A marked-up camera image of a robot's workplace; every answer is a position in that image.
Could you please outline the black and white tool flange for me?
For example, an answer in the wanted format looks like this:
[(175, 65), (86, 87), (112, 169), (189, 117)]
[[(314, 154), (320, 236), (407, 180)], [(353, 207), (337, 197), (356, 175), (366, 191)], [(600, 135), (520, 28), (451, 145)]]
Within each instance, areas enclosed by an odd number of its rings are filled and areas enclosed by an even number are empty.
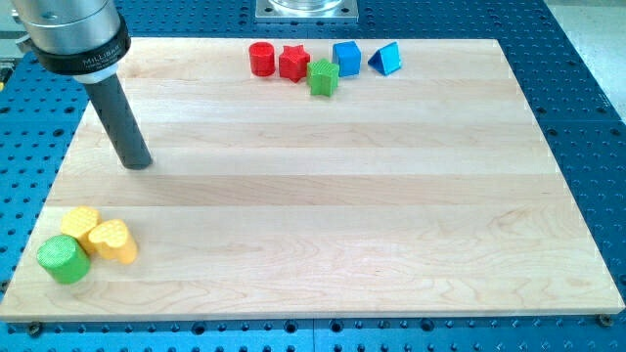
[(32, 52), (44, 68), (60, 75), (85, 75), (107, 69), (119, 62), (131, 46), (126, 21), (123, 16), (119, 18), (117, 33), (98, 48), (77, 54), (60, 55), (45, 52), (33, 45)]

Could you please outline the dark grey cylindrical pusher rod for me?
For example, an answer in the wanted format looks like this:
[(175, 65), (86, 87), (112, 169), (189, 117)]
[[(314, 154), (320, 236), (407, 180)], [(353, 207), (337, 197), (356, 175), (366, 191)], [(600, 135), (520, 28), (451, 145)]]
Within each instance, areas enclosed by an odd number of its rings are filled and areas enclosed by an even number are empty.
[(152, 156), (117, 75), (84, 87), (121, 164), (131, 170), (150, 166)]

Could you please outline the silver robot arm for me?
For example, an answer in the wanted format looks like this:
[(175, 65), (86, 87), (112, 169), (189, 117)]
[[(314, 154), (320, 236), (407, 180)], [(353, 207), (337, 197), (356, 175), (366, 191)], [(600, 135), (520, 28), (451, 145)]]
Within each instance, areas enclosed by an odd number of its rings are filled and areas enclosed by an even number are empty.
[(121, 164), (153, 162), (117, 76), (131, 37), (113, 0), (13, 0), (30, 50), (47, 70), (82, 84)]

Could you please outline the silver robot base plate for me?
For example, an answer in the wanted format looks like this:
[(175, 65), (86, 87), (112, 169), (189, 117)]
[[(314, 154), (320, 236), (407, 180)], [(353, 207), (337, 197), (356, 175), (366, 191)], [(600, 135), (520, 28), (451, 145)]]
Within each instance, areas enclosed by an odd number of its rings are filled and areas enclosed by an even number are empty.
[(359, 18), (357, 0), (256, 0), (258, 22), (349, 21)]

